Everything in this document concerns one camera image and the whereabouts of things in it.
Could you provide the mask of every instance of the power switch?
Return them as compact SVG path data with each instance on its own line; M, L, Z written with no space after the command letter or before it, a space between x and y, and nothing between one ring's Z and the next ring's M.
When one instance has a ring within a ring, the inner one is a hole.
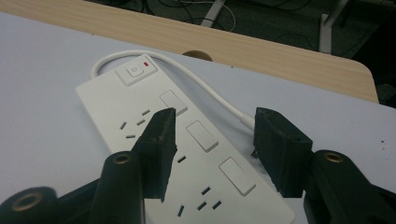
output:
M219 144L218 140L198 120L187 127L187 131L205 152L209 152Z
M140 80L156 73L158 68L146 56L135 59L132 63L116 69L115 73L125 86L132 86Z
M143 74L143 69L136 63L129 65L127 70L132 77L138 77Z
M187 111L187 106L172 91L167 91L160 98L168 107L173 107L176 110L176 116Z
M256 187L256 184L247 176L244 170L242 170L232 157L222 163L219 168L242 196L247 196L254 187Z

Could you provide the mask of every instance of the screw hole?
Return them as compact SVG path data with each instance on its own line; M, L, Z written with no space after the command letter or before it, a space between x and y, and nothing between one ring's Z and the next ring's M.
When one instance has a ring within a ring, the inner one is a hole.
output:
M116 164L123 164L125 162L128 162L131 160L131 156L130 155L126 155L126 154L122 154L119 155L118 157L114 158L113 161Z
M42 199L43 195L40 192L28 193L15 201L12 204L11 209L15 212L25 211L39 204Z
M343 162L344 161L344 159L341 156L339 156L338 154L332 153L332 152L325 153L324 158L326 158L326 160L332 161L332 162Z

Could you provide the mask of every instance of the white power strip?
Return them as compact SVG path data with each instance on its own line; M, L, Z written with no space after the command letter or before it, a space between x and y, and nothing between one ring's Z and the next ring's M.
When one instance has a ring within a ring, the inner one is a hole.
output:
M294 214L165 72L142 55L77 87L111 152L131 150L152 115L177 110L165 201L145 200L158 224L291 223Z

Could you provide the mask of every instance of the power outlet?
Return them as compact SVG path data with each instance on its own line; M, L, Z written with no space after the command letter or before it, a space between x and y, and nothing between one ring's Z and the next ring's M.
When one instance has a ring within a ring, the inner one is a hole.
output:
M131 150L158 110L177 110L165 201L145 200L154 223L291 223L293 212L195 104L142 55L77 87L112 152Z

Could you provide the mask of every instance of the wooden desk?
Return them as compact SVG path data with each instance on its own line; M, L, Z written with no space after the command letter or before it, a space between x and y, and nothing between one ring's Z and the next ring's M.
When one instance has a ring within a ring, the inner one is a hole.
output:
M370 71L331 55L81 0L0 0L0 11L174 53L198 49L217 63L378 102Z

